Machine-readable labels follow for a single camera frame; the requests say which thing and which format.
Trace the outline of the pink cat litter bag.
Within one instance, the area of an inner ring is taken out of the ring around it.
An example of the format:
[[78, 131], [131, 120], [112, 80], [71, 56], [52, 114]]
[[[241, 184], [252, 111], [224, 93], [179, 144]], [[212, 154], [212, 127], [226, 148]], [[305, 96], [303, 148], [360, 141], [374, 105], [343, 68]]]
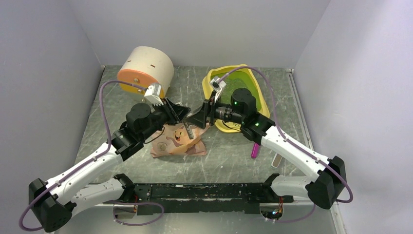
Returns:
[[149, 143], [152, 146], [151, 156], [204, 156], [207, 153], [205, 144], [201, 141], [202, 134], [206, 132], [208, 127], [201, 129], [190, 124], [194, 134], [194, 139], [191, 140], [184, 128], [183, 123], [177, 125], [164, 125], [161, 130], [156, 131], [149, 138]]

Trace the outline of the yellow green litter box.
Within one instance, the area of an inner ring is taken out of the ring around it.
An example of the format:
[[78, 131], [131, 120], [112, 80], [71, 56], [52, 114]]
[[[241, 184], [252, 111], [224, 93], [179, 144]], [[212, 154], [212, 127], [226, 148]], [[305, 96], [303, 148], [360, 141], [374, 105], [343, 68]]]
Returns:
[[[219, 67], [219, 68], [209, 70], [207, 75], [202, 80], [202, 88], [203, 88], [205, 99], [208, 99], [211, 96], [211, 93], [213, 91], [212, 86], [209, 84], [212, 78], [215, 78], [215, 77], [221, 78], [226, 73], [241, 66], [245, 67], [246, 65], [245, 64], [230, 65], [230, 66], [224, 66], [224, 67]], [[246, 69], [246, 68], [237, 70], [231, 73], [224, 80], [224, 82], [226, 83], [226, 87], [224, 88], [224, 91], [220, 95], [221, 102], [229, 104], [232, 93], [236, 89], [246, 88], [252, 93], [252, 96], [256, 99], [256, 107], [257, 107], [258, 112], [266, 117], [270, 117], [270, 111], [268, 109], [267, 103], [264, 100], [261, 88], [255, 76], [253, 75], [252, 70]]]

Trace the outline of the white orange cylindrical bin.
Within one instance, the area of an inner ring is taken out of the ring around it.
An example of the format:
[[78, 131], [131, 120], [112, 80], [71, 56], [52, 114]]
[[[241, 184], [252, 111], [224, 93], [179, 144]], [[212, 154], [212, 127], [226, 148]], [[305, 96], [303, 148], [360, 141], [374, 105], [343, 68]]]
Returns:
[[161, 85], [160, 97], [164, 98], [174, 76], [171, 59], [153, 47], [134, 48], [117, 73], [117, 79], [147, 88], [152, 83]]

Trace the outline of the magenta plastic scoop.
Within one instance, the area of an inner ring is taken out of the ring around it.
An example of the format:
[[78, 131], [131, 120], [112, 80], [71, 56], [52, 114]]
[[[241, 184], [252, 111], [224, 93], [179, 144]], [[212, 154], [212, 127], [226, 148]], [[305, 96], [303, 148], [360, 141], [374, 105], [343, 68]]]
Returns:
[[251, 158], [253, 158], [253, 159], [257, 158], [257, 156], [259, 154], [259, 151], [260, 151], [260, 147], [261, 146], [259, 144], [254, 143], [252, 151], [251, 151]]

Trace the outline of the torn bag top strip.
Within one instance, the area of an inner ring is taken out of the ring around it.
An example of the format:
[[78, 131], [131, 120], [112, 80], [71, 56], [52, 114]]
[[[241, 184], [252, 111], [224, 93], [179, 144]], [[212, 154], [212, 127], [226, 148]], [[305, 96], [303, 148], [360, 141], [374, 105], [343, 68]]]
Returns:
[[185, 130], [188, 134], [189, 139], [193, 140], [194, 139], [194, 134], [193, 134], [193, 131], [190, 127], [190, 124], [186, 121], [183, 121], [183, 125], [184, 125], [184, 128], [185, 128]]

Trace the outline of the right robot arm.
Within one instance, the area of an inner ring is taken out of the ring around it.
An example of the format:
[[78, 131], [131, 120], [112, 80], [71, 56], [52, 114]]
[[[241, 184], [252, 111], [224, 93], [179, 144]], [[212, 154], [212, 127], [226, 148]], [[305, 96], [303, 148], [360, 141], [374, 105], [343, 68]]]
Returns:
[[286, 134], [278, 124], [257, 111], [256, 99], [248, 89], [236, 89], [229, 104], [212, 94], [187, 117], [187, 122], [204, 129], [218, 119], [238, 123], [246, 139], [281, 154], [305, 174], [272, 176], [269, 185], [263, 188], [267, 201], [274, 202], [284, 195], [300, 196], [309, 198], [320, 208], [330, 209], [347, 186], [345, 163], [340, 157], [321, 155]]

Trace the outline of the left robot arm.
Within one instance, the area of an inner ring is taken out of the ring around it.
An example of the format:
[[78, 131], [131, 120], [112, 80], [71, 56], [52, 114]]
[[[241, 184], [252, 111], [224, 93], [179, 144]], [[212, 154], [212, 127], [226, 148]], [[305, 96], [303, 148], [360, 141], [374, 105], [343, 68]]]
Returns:
[[126, 114], [126, 120], [97, 152], [85, 158], [71, 169], [43, 181], [40, 178], [29, 184], [29, 208], [41, 224], [41, 229], [53, 232], [72, 216], [74, 203], [68, 200], [88, 182], [110, 165], [117, 165], [138, 152], [145, 140], [165, 124], [176, 125], [190, 113], [190, 108], [172, 103], [164, 98], [159, 104], [134, 105]]

